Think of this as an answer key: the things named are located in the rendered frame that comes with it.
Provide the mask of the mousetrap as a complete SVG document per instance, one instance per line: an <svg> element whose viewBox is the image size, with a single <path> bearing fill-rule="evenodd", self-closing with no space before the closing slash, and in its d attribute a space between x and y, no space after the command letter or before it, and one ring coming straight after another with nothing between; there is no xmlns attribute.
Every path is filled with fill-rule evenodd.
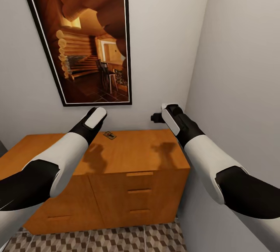
<svg viewBox="0 0 280 252"><path fill-rule="evenodd" d="M114 138L116 138L116 135L114 135L113 133L110 133L109 131L106 131L105 133L103 133L106 137L110 138L111 140L113 140Z"/></svg>

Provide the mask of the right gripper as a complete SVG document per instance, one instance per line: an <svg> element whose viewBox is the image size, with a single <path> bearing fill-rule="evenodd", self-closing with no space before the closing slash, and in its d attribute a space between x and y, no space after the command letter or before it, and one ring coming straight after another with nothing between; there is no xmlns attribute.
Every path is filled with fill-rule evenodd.
<svg viewBox="0 0 280 252"><path fill-rule="evenodd" d="M154 123L163 123L165 122L162 120L162 113L154 113L153 116L151 116L151 121L154 121Z"/></svg>

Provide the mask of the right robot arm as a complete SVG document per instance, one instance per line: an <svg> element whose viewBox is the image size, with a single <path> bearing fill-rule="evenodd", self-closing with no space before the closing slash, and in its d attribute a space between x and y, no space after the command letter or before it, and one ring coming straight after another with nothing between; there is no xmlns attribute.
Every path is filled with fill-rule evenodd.
<svg viewBox="0 0 280 252"><path fill-rule="evenodd" d="M161 111L151 121L168 125L212 199L227 205L270 252L280 252L280 189L249 175L177 104L162 104Z"/></svg>

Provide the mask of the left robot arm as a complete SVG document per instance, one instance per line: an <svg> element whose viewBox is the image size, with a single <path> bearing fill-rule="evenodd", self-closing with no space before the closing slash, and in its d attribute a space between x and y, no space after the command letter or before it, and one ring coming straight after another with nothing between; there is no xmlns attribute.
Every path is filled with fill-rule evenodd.
<svg viewBox="0 0 280 252"><path fill-rule="evenodd" d="M66 188L106 116L103 107L93 107L63 138L0 181L0 249L48 198Z"/></svg>

